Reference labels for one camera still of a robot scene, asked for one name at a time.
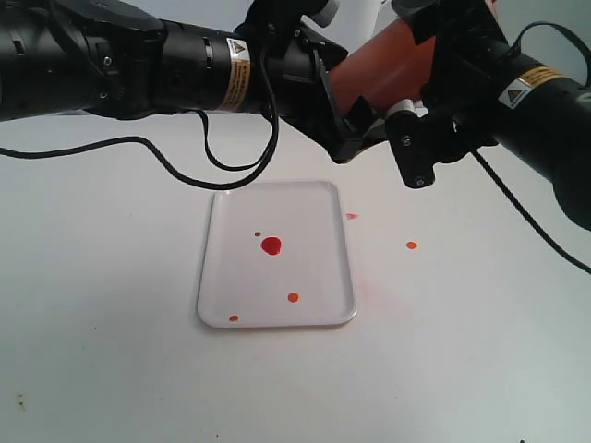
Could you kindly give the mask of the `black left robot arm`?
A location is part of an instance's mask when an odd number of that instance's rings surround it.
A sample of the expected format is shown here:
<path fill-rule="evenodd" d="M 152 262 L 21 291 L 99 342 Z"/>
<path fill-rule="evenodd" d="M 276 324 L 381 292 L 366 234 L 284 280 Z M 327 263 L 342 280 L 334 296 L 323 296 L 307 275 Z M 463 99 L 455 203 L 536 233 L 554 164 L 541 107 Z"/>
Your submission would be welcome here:
<path fill-rule="evenodd" d="M 1 117 L 84 111 L 278 114 L 334 162 L 386 140 L 365 100 L 338 109 L 329 71 L 347 51 L 306 24 L 333 1 L 255 1 L 231 32 L 156 18 L 122 1 L 5 1 Z"/>

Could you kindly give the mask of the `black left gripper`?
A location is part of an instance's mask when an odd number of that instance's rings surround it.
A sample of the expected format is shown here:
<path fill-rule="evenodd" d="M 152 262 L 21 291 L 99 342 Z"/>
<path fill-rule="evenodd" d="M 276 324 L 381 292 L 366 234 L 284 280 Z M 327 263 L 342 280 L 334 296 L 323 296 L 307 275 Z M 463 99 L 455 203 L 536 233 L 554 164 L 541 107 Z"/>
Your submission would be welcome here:
<path fill-rule="evenodd" d="M 321 145 L 334 162 L 348 162 L 355 152 L 384 142 L 384 120 L 365 97 L 340 116 L 328 72 L 348 52 L 303 22 L 318 6 L 255 1 L 232 32 L 166 22 L 160 109 L 268 116 L 273 96 L 280 119 Z"/>

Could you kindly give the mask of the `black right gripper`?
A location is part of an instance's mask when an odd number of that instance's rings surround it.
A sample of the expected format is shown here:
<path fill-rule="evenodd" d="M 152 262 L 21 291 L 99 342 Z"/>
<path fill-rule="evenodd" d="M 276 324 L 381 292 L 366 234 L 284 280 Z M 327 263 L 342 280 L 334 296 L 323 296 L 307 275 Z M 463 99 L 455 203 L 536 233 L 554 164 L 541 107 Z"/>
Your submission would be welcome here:
<path fill-rule="evenodd" d="M 385 117 L 385 133 L 400 175 L 409 188 L 435 182 L 437 162 L 456 162 L 467 152 L 453 129 L 453 117 L 489 86 L 491 75 L 476 66 L 476 46 L 503 40 L 486 1 L 393 1 L 393 11 L 410 27 L 417 44 L 435 39 L 428 81 L 420 99 L 428 113 Z"/>

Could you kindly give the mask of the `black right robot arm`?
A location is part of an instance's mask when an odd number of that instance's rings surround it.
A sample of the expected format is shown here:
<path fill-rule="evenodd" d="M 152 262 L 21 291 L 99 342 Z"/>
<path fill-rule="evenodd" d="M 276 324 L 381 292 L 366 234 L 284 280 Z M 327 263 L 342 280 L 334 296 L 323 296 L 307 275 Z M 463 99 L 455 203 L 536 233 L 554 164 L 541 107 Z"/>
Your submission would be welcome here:
<path fill-rule="evenodd" d="M 422 128 L 433 159 L 501 144 L 552 185 L 564 214 L 590 227 L 590 86 L 509 43 L 483 1 L 394 1 L 415 42 L 434 40 Z"/>

